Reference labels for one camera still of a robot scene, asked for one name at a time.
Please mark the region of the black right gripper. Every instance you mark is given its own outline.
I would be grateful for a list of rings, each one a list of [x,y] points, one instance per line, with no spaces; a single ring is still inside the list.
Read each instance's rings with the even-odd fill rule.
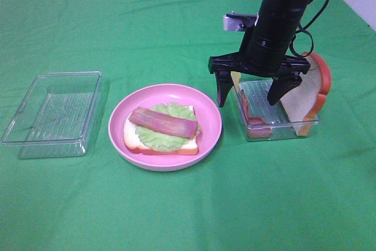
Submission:
[[[267,100],[275,105],[285,94],[300,86],[302,78],[310,68],[307,59],[287,56],[283,43],[272,42],[257,35],[255,28],[245,30],[243,40],[237,52],[211,56],[208,69],[215,73],[217,84],[217,104],[222,108],[234,83],[231,71],[273,78]]]

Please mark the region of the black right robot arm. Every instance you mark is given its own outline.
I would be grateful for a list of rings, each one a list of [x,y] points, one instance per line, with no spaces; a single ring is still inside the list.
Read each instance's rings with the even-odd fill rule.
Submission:
[[[224,29],[244,32],[238,52],[209,59],[209,72],[217,83],[217,103],[223,106],[234,83],[231,72],[272,78],[267,99],[275,105],[287,92],[298,87],[301,74],[310,68],[304,55],[292,50],[297,33],[306,32],[300,21],[313,0],[263,0],[257,15],[226,14]]]

